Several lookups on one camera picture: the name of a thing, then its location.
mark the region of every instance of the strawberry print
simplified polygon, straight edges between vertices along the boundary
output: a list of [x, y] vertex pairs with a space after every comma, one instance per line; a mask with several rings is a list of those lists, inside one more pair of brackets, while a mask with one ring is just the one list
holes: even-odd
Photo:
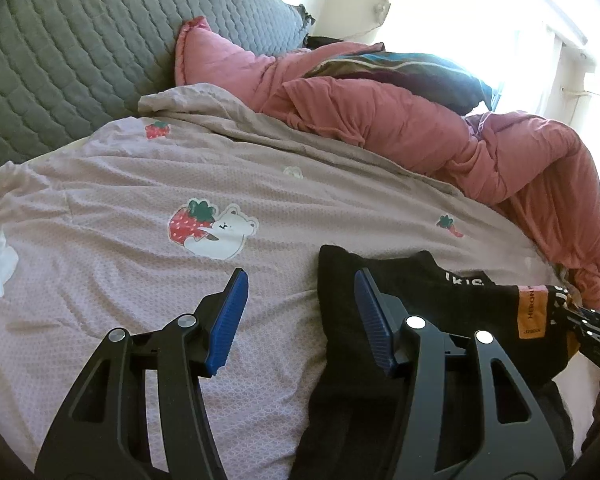
[[456, 229], [454, 225], [454, 219], [449, 215], [440, 216], [440, 220], [436, 224], [438, 227], [448, 230], [456, 238], [462, 238], [464, 235]]
[[178, 209], [169, 222], [169, 238], [177, 244], [184, 245], [184, 241], [193, 237], [202, 240], [208, 235], [201, 227], [211, 227], [214, 222], [215, 209], [206, 200], [197, 202], [191, 200], [188, 205]]
[[154, 124], [149, 124], [144, 127], [147, 139], [156, 139], [157, 137], [165, 137], [169, 133], [169, 125], [164, 121], [155, 121]]

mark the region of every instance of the white curtain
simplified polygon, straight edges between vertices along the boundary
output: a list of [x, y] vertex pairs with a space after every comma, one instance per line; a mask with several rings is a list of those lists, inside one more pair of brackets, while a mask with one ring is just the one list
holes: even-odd
[[498, 112], [542, 114], [562, 42], [543, 0], [391, 0], [376, 41], [451, 59], [501, 91]]

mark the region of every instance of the gray quilted headboard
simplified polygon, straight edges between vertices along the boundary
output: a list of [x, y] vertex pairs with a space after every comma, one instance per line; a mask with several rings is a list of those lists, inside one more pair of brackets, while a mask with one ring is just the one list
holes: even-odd
[[257, 54], [302, 45], [312, 18], [280, 0], [0, 0], [0, 166], [24, 162], [173, 86], [184, 20]]

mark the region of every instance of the blue gripper pad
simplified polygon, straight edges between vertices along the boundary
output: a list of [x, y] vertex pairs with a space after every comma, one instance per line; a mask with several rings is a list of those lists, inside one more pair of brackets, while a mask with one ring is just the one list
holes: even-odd
[[376, 364], [392, 377], [398, 366], [394, 355], [394, 334], [379, 303], [382, 301], [381, 293], [368, 269], [356, 272], [353, 290]]
[[225, 365], [231, 344], [234, 342], [235, 332], [238, 330], [238, 323], [249, 295], [247, 273], [240, 270], [233, 283], [230, 283], [230, 287], [224, 292], [226, 295], [224, 303], [209, 332], [209, 352], [205, 367], [212, 376], [218, 373], [218, 368]]

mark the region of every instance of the pink comforter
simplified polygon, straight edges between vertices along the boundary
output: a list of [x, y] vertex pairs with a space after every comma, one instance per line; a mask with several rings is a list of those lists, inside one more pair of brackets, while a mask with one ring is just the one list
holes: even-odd
[[[220, 38], [223, 53], [208, 26], [194, 30], [197, 37], [187, 32], [176, 50], [178, 84], [216, 84], [295, 129], [364, 147], [454, 184], [517, 224], [549, 261], [571, 269], [584, 303], [600, 308], [600, 184], [589, 151], [571, 128], [518, 112], [465, 120], [390, 84], [301, 78], [327, 57], [379, 50], [381, 44], [339, 43], [276, 59], [250, 52], [245, 57], [246, 51]], [[197, 50], [210, 40], [215, 50], [207, 54], [215, 62], [187, 69], [187, 47]]]

